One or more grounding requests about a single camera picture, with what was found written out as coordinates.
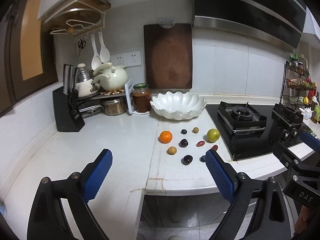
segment white scalloped bowl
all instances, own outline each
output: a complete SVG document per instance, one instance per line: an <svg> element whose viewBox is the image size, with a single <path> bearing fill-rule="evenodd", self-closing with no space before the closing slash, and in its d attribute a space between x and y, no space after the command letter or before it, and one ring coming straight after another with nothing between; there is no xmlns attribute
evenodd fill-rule
<svg viewBox="0 0 320 240"><path fill-rule="evenodd" d="M160 116L171 120L189 120L202 113L207 102L204 97L192 95L190 92L182 94L180 91L166 92L152 97L150 102L153 110Z"/></svg>

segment electrical outlet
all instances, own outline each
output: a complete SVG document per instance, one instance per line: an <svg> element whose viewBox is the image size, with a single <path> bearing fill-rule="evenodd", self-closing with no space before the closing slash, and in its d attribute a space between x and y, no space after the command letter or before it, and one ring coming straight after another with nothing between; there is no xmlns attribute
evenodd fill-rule
<svg viewBox="0 0 320 240"><path fill-rule="evenodd" d="M128 67L141 66L140 50L127 52Z"/></svg>
<svg viewBox="0 0 320 240"><path fill-rule="evenodd" d="M124 55L123 54L115 54L110 57L111 62L115 66L123 66L124 65Z"/></svg>

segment white ceramic teapot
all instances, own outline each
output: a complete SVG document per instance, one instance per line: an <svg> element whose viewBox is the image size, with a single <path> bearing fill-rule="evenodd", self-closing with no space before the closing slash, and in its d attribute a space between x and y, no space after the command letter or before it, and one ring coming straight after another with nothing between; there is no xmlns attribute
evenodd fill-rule
<svg viewBox="0 0 320 240"><path fill-rule="evenodd" d="M111 62L103 63L93 72L93 83L99 83L105 91L122 89L127 80L124 66L113 66Z"/></svg>

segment orange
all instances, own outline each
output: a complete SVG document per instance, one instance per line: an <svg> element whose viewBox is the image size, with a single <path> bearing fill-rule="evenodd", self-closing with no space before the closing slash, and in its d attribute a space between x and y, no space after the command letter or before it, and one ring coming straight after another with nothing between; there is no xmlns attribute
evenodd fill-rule
<svg viewBox="0 0 320 240"><path fill-rule="evenodd" d="M163 143L169 143L172 140L172 133L170 133L169 131L163 131L160 133L159 139Z"/></svg>

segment small potato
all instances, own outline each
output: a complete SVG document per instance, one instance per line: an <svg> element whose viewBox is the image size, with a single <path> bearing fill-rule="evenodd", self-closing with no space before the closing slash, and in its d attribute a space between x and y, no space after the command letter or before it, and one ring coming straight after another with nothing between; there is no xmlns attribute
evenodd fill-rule
<svg viewBox="0 0 320 240"><path fill-rule="evenodd" d="M174 155L177 153L177 148L174 146L169 147L169 149L167 150L167 153L170 155Z"/></svg>

